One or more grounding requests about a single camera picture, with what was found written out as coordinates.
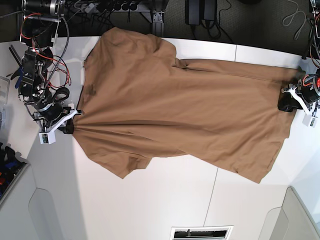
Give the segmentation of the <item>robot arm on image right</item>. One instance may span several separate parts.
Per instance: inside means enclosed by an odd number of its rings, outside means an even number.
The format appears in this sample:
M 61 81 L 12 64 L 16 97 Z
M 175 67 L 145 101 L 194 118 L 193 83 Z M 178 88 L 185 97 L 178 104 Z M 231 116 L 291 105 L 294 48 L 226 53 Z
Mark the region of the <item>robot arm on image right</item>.
M 293 83 L 281 89 L 282 96 L 278 101 L 278 109 L 283 112 L 293 110 L 304 111 L 307 117 L 312 120 L 317 118 L 317 111 L 320 109 L 320 2 L 309 1 L 310 18 L 304 13 L 303 24 L 294 35 L 298 39 L 304 25 L 309 22 L 311 29 L 308 37 L 308 45 L 301 56 L 303 60 L 310 57 L 311 63 L 315 66 L 315 73 L 306 73 Z

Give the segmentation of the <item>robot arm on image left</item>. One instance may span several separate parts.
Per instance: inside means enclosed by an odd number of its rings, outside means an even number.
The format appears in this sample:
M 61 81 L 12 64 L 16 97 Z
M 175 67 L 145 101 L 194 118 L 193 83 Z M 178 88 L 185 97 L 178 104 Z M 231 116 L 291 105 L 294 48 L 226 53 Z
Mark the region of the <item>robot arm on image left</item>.
M 64 0 L 24 0 L 21 3 L 23 21 L 20 42 L 27 49 L 22 57 L 20 75 L 16 83 L 18 96 L 29 116 L 44 134 L 59 130 L 74 133 L 73 117 L 81 111 L 64 106 L 70 96 L 70 72 L 63 56 L 54 55 L 60 22 L 67 26 Z

